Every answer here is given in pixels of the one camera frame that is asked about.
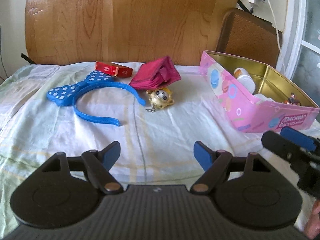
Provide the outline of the operator right hand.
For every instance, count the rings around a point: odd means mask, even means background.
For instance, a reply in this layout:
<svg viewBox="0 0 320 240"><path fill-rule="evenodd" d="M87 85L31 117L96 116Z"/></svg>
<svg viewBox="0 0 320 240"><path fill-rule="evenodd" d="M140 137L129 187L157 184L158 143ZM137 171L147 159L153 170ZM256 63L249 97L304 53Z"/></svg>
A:
<svg viewBox="0 0 320 240"><path fill-rule="evenodd" d="M310 239L315 239L319 234L320 220L319 220L319 212L320 212L320 202L316 200L313 204L311 214L309 220L307 221L304 233Z"/></svg>

